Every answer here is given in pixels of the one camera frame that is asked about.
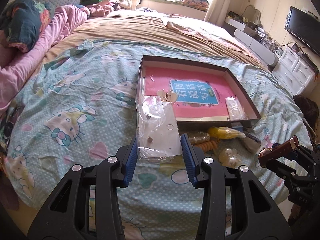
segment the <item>bed sheet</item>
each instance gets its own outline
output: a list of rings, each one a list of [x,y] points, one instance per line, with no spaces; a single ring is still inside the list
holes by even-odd
[[[262,140],[262,147],[297,135],[302,145],[311,148],[300,109],[259,67],[147,42],[85,40],[44,64],[15,98],[26,107],[14,127],[5,168],[27,205],[40,208],[72,165],[99,164],[130,142],[136,132],[134,98],[143,55],[229,68],[262,116],[252,132]],[[283,180],[261,168],[257,154],[249,153],[237,139],[219,145],[225,147],[237,149],[277,203],[287,197]],[[287,164],[303,174],[295,162]],[[203,190],[188,182],[182,159],[171,165],[138,162],[132,183],[118,190],[126,239],[194,239],[202,197]],[[90,207],[94,217],[94,190]],[[229,226],[229,200],[227,212]]]

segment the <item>open cardboard box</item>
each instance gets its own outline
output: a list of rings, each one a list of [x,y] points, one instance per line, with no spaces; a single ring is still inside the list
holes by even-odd
[[[212,126],[241,123],[252,127],[260,113],[249,95],[227,68],[191,60],[143,56],[137,82],[138,102],[144,96],[156,96],[158,90],[178,94],[173,104],[180,130],[203,130]],[[237,96],[246,120],[230,121],[226,97]]]

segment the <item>white cabinet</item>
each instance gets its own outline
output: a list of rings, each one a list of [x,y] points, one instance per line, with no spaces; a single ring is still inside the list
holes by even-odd
[[[294,96],[308,96],[316,86],[316,74],[289,47],[272,71],[278,81]]]

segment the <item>television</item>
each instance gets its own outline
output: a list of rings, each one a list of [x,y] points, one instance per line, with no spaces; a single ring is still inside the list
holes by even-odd
[[[284,28],[320,56],[320,22],[318,20],[291,6]]]

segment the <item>drawer handle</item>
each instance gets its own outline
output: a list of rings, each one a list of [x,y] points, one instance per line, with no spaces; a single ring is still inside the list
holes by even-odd
[[[293,81],[291,80],[291,78],[288,77],[287,73],[285,73],[285,76],[286,76],[287,78],[289,78],[289,80],[291,81],[291,83],[293,83]]]
[[[305,78],[307,78],[307,76],[300,70],[301,74],[304,75]]]

